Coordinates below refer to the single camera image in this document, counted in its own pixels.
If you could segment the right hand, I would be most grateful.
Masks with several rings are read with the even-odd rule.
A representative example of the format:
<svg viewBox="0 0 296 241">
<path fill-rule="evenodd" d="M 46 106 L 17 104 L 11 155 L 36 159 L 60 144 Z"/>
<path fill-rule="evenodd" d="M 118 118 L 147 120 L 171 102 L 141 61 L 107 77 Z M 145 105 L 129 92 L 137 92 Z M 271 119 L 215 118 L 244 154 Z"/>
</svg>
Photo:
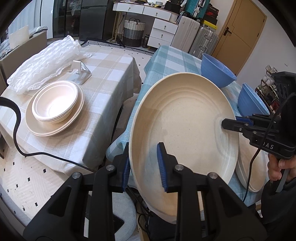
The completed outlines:
<svg viewBox="0 0 296 241">
<path fill-rule="evenodd" d="M 277 160 L 276 156 L 273 154 L 268 154 L 268 176 L 271 181 L 280 180 L 282 177 L 281 170 L 289 169 L 289 173 L 286 181 L 291 181 L 296 177 L 295 168 L 296 168 L 296 158 L 293 156 L 292 158 L 285 160 L 280 159 Z"/>
</svg>

